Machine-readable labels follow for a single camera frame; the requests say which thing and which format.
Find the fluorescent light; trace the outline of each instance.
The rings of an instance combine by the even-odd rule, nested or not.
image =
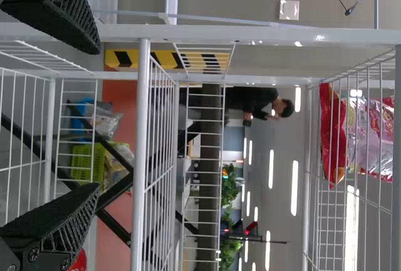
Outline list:
[[[362,96],[362,90],[358,89],[351,89],[350,91],[350,96],[351,97],[361,97]]]
[[[242,185],[241,201],[245,202],[245,184]]]
[[[246,137],[244,138],[244,159],[246,159]]]
[[[270,231],[268,230],[266,232],[266,241],[270,241],[271,236],[270,236]],[[269,271],[270,269],[270,243],[266,243],[266,256],[264,258],[264,268],[266,271]]]
[[[301,111],[301,87],[295,88],[295,112]]]
[[[249,206],[251,205],[251,192],[246,194],[246,216],[249,216]]]
[[[359,189],[355,192],[355,188],[348,185],[346,190],[344,271],[355,271],[358,267]]]
[[[252,141],[249,141],[249,158],[248,158],[248,164],[252,164]]]
[[[296,205],[298,201],[298,161],[293,162],[293,182],[291,185],[291,214],[296,216]]]
[[[270,150],[269,158],[269,189],[273,188],[274,150]]]
[[[248,263],[248,241],[245,241],[245,262]]]
[[[254,212],[254,216],[253,216],[253,220],[254,220],[255,222],[258,221],[258,213],[259,213],[258,207],[255,207],[255,212]]]

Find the dark hair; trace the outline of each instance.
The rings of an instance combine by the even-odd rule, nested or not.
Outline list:
[[[280,115],[281,117],[290,117],[294,112],[294,104],[290,100],[282,99],[282,101],[287,105],[283,110],[283,113]]]

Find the white wire shelf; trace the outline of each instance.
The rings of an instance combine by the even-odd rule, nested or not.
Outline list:
[[[61,74],[72,70],[79,70],[94,74],[90,70],[71,61],[42,50],[25,41],[0,41],[0,55],[30,64],[51,73]]]
[[[216,46],[197,44],[177,44],[174,48],[189,77],[190,73],[206,73],[226,77],[236,45]]]

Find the green plant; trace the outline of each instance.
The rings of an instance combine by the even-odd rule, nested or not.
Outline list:
[[[243,242],[222,238],[220,241],[220,271],[228,271],[235,262],[237,252],[242,248]]]
[[[236,198],[239,193],[239,188],[236,184],[236,171],[232,164],[223,165],[223,180],[221,187],[221,205],[229,205]]]

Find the red packaged bag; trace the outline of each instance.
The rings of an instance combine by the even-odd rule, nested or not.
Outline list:
[[[333,99],[333,124],[331,124],[331,98]],[[345,177],[346,171],[346,133],[343,128],[346,116],[346,103],[339,99],[329,83],[320,85],[321,106],[321,155],[323,158],[323,174],[329,180],[330,188]]]

